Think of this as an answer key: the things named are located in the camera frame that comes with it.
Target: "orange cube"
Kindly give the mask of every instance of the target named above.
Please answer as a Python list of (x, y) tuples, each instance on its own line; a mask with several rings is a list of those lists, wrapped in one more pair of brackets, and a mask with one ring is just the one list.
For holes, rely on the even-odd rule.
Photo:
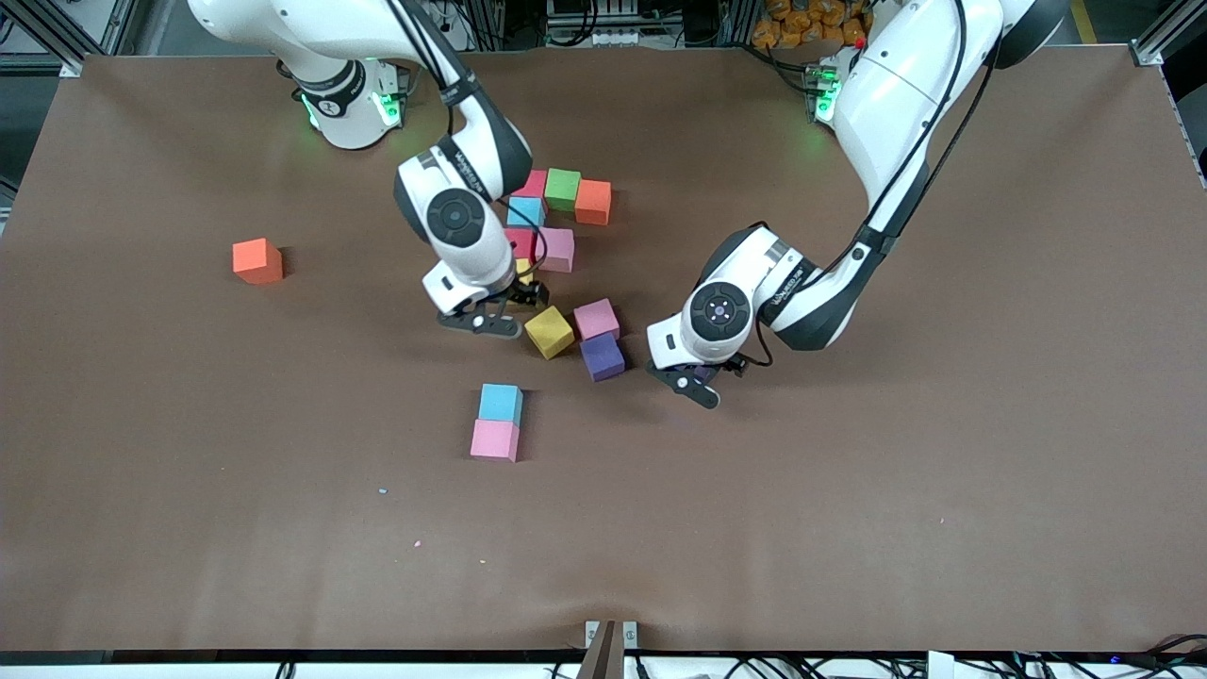
[(575, 221), (607, 226), (612, 216), (612, 183), (584, 178), (578, 182), (578, 195), (575, 198)]
[(252, 285), (276, 282), (285, 275), (281, 251), (267, 238), (235, 242), (232, 252), (234, 273)]

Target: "green cube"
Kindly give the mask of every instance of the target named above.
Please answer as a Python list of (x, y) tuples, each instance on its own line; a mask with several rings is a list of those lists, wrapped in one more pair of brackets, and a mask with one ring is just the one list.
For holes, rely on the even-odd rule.
[(549, 176), (544, 180), (544, 201), (549, 209), (575, 211), (575, 198), (578, 197), (578, 182), (582, 178), (582, 172), (549, 168)]

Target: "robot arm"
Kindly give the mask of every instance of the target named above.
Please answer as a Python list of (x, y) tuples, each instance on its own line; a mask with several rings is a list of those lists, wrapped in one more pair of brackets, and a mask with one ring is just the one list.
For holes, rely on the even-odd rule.
[[(1066, 0), (877, 5), (875, 25), (882, 28), (863, 52), (846, 48), (829, 60), (830, 95), (816, 104), (818, 119), (834, 128), (863, 182), (868, 217), (826, 268), (765, 224), (730, 235), (709, 258), (683, 309), (647, 328), (647, 373), (711, 409), (719, 396), (709, 384), (722, 371), (741, 376), (750, 359), (737, 351), (756, 322), (794, 351), (834, 343), (921, 199), (929, 175), (926, 146), (938, 121), (990, 53), (1009, 51), (1021, 60), (1038, 48), (1063, 17), (1051, 10), (1061, 4), (1067, 6)], [(886, 22), (879, 16), (884, 6), (893, 12)], [(1007, 13), (1014, 23), (1004, 21)]]
[[(278, 54), (305, 93), (311, 113), (317, 109), (325, 116), (320, 128), (328, 139), (328, 130), (344, 127), (356, 128), (361, 140), (384, 134), (379, 125), (350, 119), (354, 110), (373, 104), (366, 87), (369, 71), (393, 69), (379, 58), (409, 59), (432, 72), (442, 101), (456, 106), (466, 124), (403, 162), (395, 176), (400, 210), (441, 257), (424, 276), (424, 288), (439, 309), (442, 324), (519, 336), (520, 324), (502, 314), (506, 303), (543, 305), (548, 292), (540, 282), (517, 277), (511, 244), (489, 205), (524, 185), (532, 153), (418, 1), (342, 0), (333, 7), (314, 0), (189, 0), (189, 5), (220, 37)], [(491, 303), (497, 303), (497, 311), (490, 312)]]

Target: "light blue cube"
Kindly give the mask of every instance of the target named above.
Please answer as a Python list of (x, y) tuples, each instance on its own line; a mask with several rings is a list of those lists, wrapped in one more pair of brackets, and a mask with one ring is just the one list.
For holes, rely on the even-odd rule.
[(478, 405), (478, 420), (495, 422), (513, 422), (520, 426), (520, 410), (524, 408), (524, 392), (513, 385), (483, 385), (482, 403)]
[(507, 199), (507, 204), (509, 205), (507, 207), (507, 226), (526, 226), (529, 228), (532, 228), (532, 224), (544, 226), (544, 198), (512, 195)]

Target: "cube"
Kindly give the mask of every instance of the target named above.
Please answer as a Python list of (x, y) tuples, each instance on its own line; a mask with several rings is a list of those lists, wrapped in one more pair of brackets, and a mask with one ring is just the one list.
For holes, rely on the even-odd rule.
[(532, 262), (520, 257), (515, 259), (515, 274), (520, 279), (520, 282), (531, 285), (532, 283)]
[(616, 311), (612, 310), (612, 302), (607, 297), (575, 309), (575, 324), (578, 326), (581, 339), (605, 333), (611, 334), (613, 339), (620, 338), (620, 322), (616, 320)]
[(530, 171), (527, 182), (521, 186), (519, 191), (512, 191), (512, 195), (519, 195), (520, 198), (540, 198), (543, 205), (544, 183), (548, 176), (549, 172), (546, 170)]
[(478, 402), (478, 420), (512, 422), (520, 426), (520, 410), (524, 408), (524, 392), (514, 385), (483, 385), (482, 400)]
[(520, 447), (520, 428), (514, 422), (479, 420), (473, 423), (473, 443), (470, 456), (476, 458), (508, 460), (515, 462)]
[(235, 275), (252, 285), (275, 282), (285, 276), (281, 251), (273, 247), (267, 238), (235, 242), (231, 252)]
[(575, 197), (578, 195), (581, 172), (549, 169), (544, 182), (544, 201), (550, 210), (560, 212), (575, 211)]
[(512, 194), (507, 199), (507, 226), (544, 226), (544, 199)]
[(512, 244), (512, 256), (517, 259), (531, 259), (536, 251), (536, 230), (531, 228), (505, 228), (503, 234)]
[(548, 245), (548, 253), (542, 246), (541, 239), (536, 239), (536, 261), (541, 261), (541, 254), (544, 254), (544, 261), (541, 262), (541, 268), (543, 270), (555, 270), (558, 273), (570, 273), (575, 268), (575, 232), (568, 228), (542, 228), (541, 234), (544, 235), (544, 245)]
[(587, 339), (578, 346), (578, 351), (583, 353), (583, 363), (591, 375), (591, 382), (602, 382), (624, 373), (624, 356), (620, 355), (616, 338), (608, 333)]
[(612, 216), (612, 183), (584, 178), (578, 182), (578, 194), (575, 197), (575, 221), (607, 226)]
[(575, 330), (570, 328), (558, 306), (549, 306), (532, 316), (524, 323), (524, 330), (544, 361), (556, 357), (575, 344)]

